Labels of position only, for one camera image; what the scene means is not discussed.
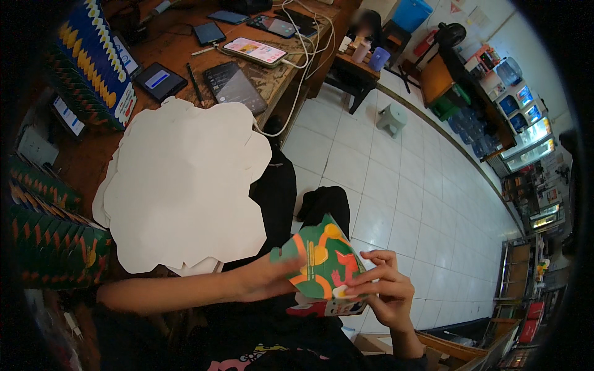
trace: small plastic stool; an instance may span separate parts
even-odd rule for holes
[[[392,139],[396,139],[398,133],[406,126],[406,111],[405,108],[397,103],[390,103],[389,106],[378,112],[380,119],[375,124],[378,129],[385,129],[388,127],[392,133]]]

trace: black pants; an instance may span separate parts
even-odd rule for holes
[[[291,237],[293,210],[297,196],[297,182],[293,163],[278,149],[274,149],[270,164],[256,184],[253,199],[262,210],[266,242],[258,255],[226,263],[223,271],[241,267],[281,247]],[[303,227],[315,226],[330,214],[349,238],[350,211],[345,190],[341,187],[320,187],[304,195],[300,216]]]

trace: red box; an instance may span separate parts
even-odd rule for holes
[[[532,303],[528,309],[528,319],[540,319],[545,310],[545,302]]]
[[[537,319],[528,319],[524,324],[524,328],[522,329],[522,333],[520,334],[518,342],[530,343],[532,339],[534,339],[534,335],[536,335],[536,330],[538,329],[538,322],[539,321]]]

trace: green paper box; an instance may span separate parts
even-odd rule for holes
[[[364,296],[345,295],[345,281],[362,274],[365,268],[332,216],[326,214],[317,226],[302,228],[281,248],[272,249],[270,261],[299,255],[307,256],[307,263],[287,276],[299,290],[295,295],[298,305],[287,308],[288,314],[329,317],[363,313]]]

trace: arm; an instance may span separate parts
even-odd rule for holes
[[[272,264],[268,255],[223,273],[190,277],[131,278],[101,286],[97,302],[118,312],[147,316],[231,301],[255,301],[291,292],[283,277],[298,271],[304,258]]]
[[[410,306],[415,288],[410,283],[410,278],[398,272],[396,253],[374,250],[361,252],[361,256],[370,259],[377,267],[347,282],[350,288],[345,293],[369,294],[365,300],[378,321],[390,328],[394,356],[401,359],[423,357],[423,344],[417,338],[410,321]]]

